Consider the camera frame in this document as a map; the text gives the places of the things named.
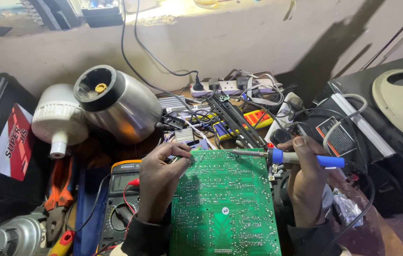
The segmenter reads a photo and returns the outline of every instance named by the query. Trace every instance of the green circuit board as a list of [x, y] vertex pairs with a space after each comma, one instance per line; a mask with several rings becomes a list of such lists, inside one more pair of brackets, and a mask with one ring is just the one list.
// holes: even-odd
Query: green circuit board
[[170, 256], [280, 256], [266, 160], [192, 155], [172, 200]]

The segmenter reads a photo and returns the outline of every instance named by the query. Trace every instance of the glass jar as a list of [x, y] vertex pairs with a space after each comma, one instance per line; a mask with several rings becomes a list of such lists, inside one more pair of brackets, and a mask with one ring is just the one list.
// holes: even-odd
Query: glass jar
[[194, 0], [196, 6], [204, 9], [210, 9], [216, 6], [217, 2], [218, 0]]

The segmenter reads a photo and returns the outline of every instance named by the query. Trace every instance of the hand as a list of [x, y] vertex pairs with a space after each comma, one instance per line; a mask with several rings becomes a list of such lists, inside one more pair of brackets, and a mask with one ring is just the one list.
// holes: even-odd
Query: hand
[[[146, 223], [160, 224], [178, 187], [179, 178], [187, 170], [192, 156], [187, 145], [165, 142], [155, 148], [140, 166], [140, 212], [137, 218]], [[168, 165], [170, 155], [182, 157]]]
[[321, 202], [330, 170], [318, 164], [316, 155], [327, 154], [326, 150], [308, 136], [278, 144], [277, 148], [294, 149], [300, 162], [300, 165], [293, 165], [288, 180], [288, 195], [293, 205], [296, 227], [312, 227], [324, 223]]

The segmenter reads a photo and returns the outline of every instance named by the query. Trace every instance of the pliers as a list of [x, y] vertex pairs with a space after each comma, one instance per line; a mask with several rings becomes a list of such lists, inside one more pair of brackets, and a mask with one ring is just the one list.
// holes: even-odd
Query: pliers
[[58, 239], [64, 227], [64, 218], [67, 207], [73, 203], [72, 191], [76, 179], [76, 159], [57, 159], [51, 174], [50, 195], [44, 207], [49, 213], [47, 218], [47, 242]]

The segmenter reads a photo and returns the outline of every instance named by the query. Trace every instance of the digital multimeter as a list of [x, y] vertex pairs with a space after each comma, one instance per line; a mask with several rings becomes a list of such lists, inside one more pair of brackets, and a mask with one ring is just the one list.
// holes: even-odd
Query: digital multimeter
[[[124, 195], [124, 189], [127, 184], [140, 175], [141, 160], [127, 160], [115, 163], [111, 167], [110, 186], [108, 198], [106, 201], [105, 217], [102, 225], [102, 235], [98, 245], [98, 250], [107, 244], [124, 239], [125, 229], [132, 218], [132, 211], [124, 202], [138, 211], [138, 202], [140, 201], [140, 190], [138, 187], [129, 186]], [[112, 250], [106, 250], [99, 255], [110, 255]]]

